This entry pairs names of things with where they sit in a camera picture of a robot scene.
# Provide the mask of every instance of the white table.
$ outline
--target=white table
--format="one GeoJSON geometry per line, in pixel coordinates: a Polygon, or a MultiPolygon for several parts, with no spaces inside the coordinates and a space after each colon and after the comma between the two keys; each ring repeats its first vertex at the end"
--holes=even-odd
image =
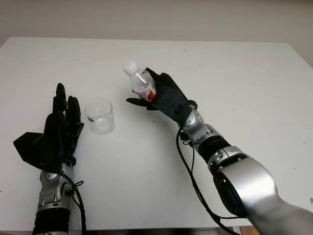
{"type": "MultiPolygon", "coordinates": [[[[125,102],[135,97],[121,68],[128,59],[170,74],[207,123],[273,174],[284,200],[313,210],[313,70],[287,44],[10,38],[0,48],[0,230],[33,229],[40,171],[13,140],[43,132],[58,82],[82,110],[96,97],[113,103],[108,135],[94,134],[82,112],[74,181],[85,181],[88,229],[216,227],[178,156],[177,125],[125,102]]],[[[212,210],[229,215],[199,155],[195,178],[212,210]]],[[[80,229],[76,207],[70,227],[80,229]]]]}

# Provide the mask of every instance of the transparent cup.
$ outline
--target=transparent cup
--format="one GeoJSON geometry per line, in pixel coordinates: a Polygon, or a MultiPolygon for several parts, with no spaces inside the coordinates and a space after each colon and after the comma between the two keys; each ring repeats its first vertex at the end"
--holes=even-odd
{"type": "Polygon", "coordinates": [[[97,134],[108,134],[114,129],[113,106],[106,99],[94,99],[85,106],[91,129],[97,134]]]}

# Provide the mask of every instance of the silver robot arm segment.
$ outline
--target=silver robot arm segment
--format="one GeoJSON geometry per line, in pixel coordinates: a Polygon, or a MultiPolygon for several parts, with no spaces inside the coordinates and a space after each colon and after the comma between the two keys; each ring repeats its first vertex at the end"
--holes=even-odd
{"type": "Polygon", "coordinates": [[[207,162],[229,212],[246,217],[261,235],[313,235],[313,213],[282,200],[265,167],[231,146],[197,110],[182,130],[207,162]]]}
{"type": "MultiPolygon", "coordinates": [[[[73,169],[69,164],[63,163],[60,171],[70,178],[73,177],[73,169]]],[[[72,186],[61,175],[46,171],[41,171],[40,181],[42,189],[33,235],[67,235],[72,186]]]]}

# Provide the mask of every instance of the bottle cap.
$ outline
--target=bottle cap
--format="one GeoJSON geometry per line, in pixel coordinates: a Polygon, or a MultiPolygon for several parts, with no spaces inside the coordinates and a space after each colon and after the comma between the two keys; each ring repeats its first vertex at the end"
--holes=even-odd
{"type": "Polygon", "coordinates": [[[135,63],[134,60],[127,61],[126,64],[124,65],[124,67],[123,67],[124,72],[128,76],[131,76],[131,75],[135,74],[137,69],[138,69],[138,66],[137,66],[137,64],[135,63]]]}

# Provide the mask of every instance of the wire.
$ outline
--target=wire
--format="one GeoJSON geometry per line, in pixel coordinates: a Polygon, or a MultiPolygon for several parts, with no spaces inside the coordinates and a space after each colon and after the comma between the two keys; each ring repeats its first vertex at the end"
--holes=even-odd
{"type": "Polygon", "coordinates": [[[192,147],[192,163],[191,163],[191,173],[193,172],[194,170],[194,163],[195,163],[195,148],[194,146],[192,145],[191,141],[183,141],[182,142],[183,145],[189,145],[190,147],[192,147]]]}
{"type": "Polygon", "coordinates": [[[74,202],[76,203],[76,205],[78,206],[79,210],[80,210],[80,216],[81,216],[81,221],[82,221],[82,235],[86,235],[87,234],[87,229],[86,229],[86,216],[85,216],[85,208],[84,208],[84,204],[83,204],[83,200],[82,197],[79,193],[79,190],[77,188],[77,185],[80,186],[84,183],[84,181],[79,181],[76,184],[70,179],[70,177],[68,177],[67,175],[65,175],[62,172],[57,172],[57,174],[61,175],[62,177],[64,177],[71,185],[73,190],[75,191],[77,198],[78,198],[78,202],[74,199],[74,202]]]}
{"type": "MultiPolygon", "coordinates": [[[[78,187],[78,186],[82,185],[83,183],[84,183],[84,181],[81,180],[81,181],[78,181],[75,185],[76,185],[76,187],[78,187]]],[[[72,195],[71,198],[73,199],[74,203],[75,203],[75,204],[78,206],[78,208],[79,208],[80,205],[79,205],[79,203],[76,201],[74,195],[72,195]]]]}
{"type": "Polygon", "coordinates": [[[180,146],[179,146],[179,135],[181,133],[181,130],[182,130],[183,126],[181,126],[177,132],[177,135],[176,135],[176,147],[177,147],[177,151],[179,153],[179,156],[182,160],[182,162],[184,163],[188,173],[189,173],[189,176],[190,176],[190,179],[191,179],[191,182],[192,182],[192,185],[196,191],[196,194],[200,200],[200,202],[202,203],[202,205],[205,207],[206,211],[209,213],[209,215],[212,217],[212,219],[214,220],[215,223],[217,223],[222,229],[224,229],[226,232],[230,233],[231,235],[239,235],[238,233],[230,230],[229,228],[227,228],[224,224],[221,223],[221,219],[230,219],[230,218],[239,218],[239,217],[220,217],[218,215],[216,215],[215,213],[212,212],[212,210],[209,208],[209,206],[207,205],[198,185],[197,185],[197,182],[193,176],[193,172],[190,170],[182,152],[181,152],[181,149],[180,149],[180,146]]]}
{"type": "Polygon", "coordinates": [[[194,170],[194,163],[195,163],[195,148],[192,146],[192,164],[191,164],[191,173],[194,170]]]}

